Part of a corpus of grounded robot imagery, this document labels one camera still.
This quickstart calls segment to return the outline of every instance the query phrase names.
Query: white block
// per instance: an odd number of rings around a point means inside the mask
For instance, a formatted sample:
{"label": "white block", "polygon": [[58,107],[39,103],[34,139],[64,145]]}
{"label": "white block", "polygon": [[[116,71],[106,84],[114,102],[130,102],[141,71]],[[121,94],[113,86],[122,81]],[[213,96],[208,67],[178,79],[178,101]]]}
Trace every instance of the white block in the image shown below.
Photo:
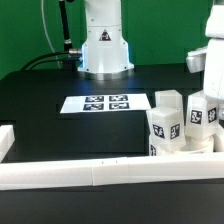
{"label": "white block", "polygon": [[216,132],[219,124],[218,105],[205,99],[203,91],[188,97],[185,134],[187,136],[206,139]]}
{"label": "white block", "polygon": [[166,156],[173,155],[173,152],[167,151],[154,143],[151,135],[149,136],[149,156]]}
{"label": "white block", "polygon": [[214,134],[215,140],[215,152],[224,152],[224,129],[221,125],[218,126],[216,133]]}
{"label": "white block", "polygon": [[127,158],[102,160],[92,167],[93,186],[128,183]]}
{"label": "white block", "polygon": [[0,190],[92,185],[92,166],[100,160],[0,164]]}
{"label": "white block", "polygon": [[129,183],[224,177],[224,153],[128,158]]}
{"label": "white block", "polygon": [[166,90],[155,92],[156,107],[171,107],[179,108],[183,114],[183,99],[182,95],[176,90]]}
{"label": "white block", "polygon": [[12,125],[2,125],[0,127],[0,162],[4,159],[8,150],[15,141]]}
{"label": "white block", "polygon": [[155,145],[169,152],[186,145],[184,124],[179,109],[156,107],[146,113]]}

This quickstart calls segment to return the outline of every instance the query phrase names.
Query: white paper sheet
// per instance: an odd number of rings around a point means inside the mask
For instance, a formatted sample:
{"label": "white paper sheet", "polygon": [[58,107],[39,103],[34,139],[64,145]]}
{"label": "white paper sheet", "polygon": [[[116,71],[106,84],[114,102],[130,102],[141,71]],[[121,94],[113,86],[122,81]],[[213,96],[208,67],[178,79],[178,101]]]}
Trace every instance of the white paper sheet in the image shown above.
{"label": "white paper sheet", "polygon": [[60,113],[149,110],[146,94],[94,95],[66,97]]}

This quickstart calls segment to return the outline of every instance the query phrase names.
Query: stack of blocks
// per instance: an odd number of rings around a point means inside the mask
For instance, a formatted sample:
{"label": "stack of blocks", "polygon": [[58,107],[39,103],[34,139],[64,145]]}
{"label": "stack of blocks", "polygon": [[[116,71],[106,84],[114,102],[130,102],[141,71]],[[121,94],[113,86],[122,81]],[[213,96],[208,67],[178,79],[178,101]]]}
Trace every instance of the stack of blocks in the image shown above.
{"label": "stack of blocks", "polygon": [[175,90],[155,93],[156,107],[148,110],[149,155],[180,155],[224,151],[224,129],[219,125],[218,105],[203,91],[188,97],[184,127],[182,96]]}

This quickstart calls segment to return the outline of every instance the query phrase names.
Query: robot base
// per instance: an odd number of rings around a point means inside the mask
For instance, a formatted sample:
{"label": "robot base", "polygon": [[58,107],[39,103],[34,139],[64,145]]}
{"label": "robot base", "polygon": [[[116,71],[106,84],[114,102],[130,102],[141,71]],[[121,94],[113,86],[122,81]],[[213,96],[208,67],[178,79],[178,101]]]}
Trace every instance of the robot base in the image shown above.
{"label": "robot base", "polygon": [[95,74],[79,71],[78,75],[80,78],[93,79],[99,81],[115,80],[115,79],[124,79],[134,75],[134,69],[128,69],[117,73],[95,73]]}

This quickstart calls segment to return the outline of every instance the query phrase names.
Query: black logo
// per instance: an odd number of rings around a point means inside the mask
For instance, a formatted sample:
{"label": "black logo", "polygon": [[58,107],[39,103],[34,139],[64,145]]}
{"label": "black logo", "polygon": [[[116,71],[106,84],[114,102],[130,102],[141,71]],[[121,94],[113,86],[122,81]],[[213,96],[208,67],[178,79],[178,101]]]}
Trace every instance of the black logo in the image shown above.
{"label": "black logo", "polygon": [[171,127],[170,139],[174,139],[180,136],[180,124]]}
{"label": "black logo", "polygon": [[202,111],[192,110],[191,111],[191,123],[201,124]]}
{"label": "black logo", "polygon": [[101,35],[99,41],[111,41],[110,36],[107,33],[107,30],[103,31],[103,34]]}
{"label": "black logo", "polygon": [[154,129],[154,133],[157,137],[165,139],[165,135],[164,135],[164,131],[163,131],[162,127],[159,127],[159,126],[153,124],[153,129]]}
{"label": "black logo", "polygon": [[217,110],[216,107],[208,111],[208,123],[212,123],[217,120]]}

